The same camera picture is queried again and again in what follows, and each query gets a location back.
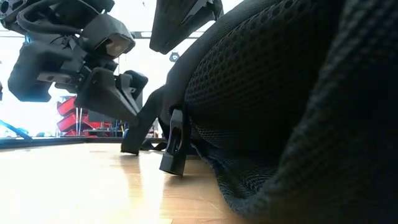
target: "plastic buckle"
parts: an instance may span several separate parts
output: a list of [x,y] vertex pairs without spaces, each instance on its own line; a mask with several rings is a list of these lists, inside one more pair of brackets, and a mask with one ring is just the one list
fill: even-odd
[[160,170],[182,176],[190,147],[190,127],[187,115],[182,110],[174,110],[170,120],[169,143],[163,153]]

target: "black mesh fabric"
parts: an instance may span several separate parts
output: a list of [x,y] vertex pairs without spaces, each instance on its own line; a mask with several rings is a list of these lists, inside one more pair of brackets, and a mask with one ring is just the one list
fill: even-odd
[[397,51],[394,0],[284,0],[216,43],[185,103],[228,205],[252,222],[397,223]]

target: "wooden floor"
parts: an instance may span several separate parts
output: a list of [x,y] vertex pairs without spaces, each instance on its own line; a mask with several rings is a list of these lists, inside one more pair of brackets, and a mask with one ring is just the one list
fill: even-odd
[[227,207],[211,169],[191,158],[180,178],[119,144],[0,152],[0,223],[244,223]]

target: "laminate floor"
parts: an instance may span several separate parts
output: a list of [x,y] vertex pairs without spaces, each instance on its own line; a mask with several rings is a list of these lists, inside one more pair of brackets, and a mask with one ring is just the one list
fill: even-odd
[[159,170],[161,153],[137,157],[119,147],[0,152],[0,223],[245,223],[203,161],[189,158],[181,178]]

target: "black plastic clip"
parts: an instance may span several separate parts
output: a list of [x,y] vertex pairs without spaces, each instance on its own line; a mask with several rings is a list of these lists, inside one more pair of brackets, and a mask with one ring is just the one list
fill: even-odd
[[182,110],[173,110],[170,120],[169,143],[163,153],[160,170],[169,174],[182,176],[190,148],[191,129],[189,120]]

